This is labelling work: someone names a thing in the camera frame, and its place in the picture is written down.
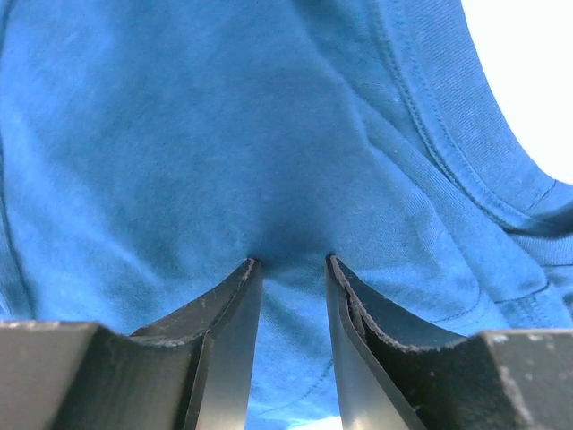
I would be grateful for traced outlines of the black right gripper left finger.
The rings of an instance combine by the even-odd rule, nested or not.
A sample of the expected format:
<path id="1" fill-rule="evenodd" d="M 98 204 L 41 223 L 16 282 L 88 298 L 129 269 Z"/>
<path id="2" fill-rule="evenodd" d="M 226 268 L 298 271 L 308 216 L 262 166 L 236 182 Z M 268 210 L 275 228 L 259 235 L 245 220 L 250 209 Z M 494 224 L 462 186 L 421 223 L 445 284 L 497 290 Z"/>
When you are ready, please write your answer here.
<path id="1" fill-rule="evenodd" d="M 261 263 L 249 258 L 210 291 L 132 334 L 192 348 L 178 429 L 244 428 L 261 295 Z"/>

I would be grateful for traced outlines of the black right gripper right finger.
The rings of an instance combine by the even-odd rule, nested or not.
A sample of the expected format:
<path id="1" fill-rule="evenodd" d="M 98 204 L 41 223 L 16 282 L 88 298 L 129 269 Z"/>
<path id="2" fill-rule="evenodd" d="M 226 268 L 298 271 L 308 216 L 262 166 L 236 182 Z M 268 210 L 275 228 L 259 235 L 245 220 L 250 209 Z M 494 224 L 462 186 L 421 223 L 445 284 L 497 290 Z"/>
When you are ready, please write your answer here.
<path id="1" fill-rule="evenodd" d="M 426 429 L 385 366 L 463 337 L 377 293 L 334 254 L 326 257 L 325 285 L 342 427 Z"/>

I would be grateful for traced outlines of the navy blue t-shirt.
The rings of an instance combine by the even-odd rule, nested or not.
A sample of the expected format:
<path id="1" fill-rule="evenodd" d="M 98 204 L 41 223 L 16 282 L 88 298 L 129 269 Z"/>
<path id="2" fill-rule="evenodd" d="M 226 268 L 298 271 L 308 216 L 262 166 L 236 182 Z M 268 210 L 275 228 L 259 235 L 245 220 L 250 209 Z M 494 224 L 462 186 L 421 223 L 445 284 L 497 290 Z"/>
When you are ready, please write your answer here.
<path id="1" fill-rule="evenodd" d="M 572 325 L 572 189 L 459 1 L 4 1 L 1 315 L 123 333 L 264 267 L 246 425 L 338 414 L 324 263 L 462 335 Z"/>

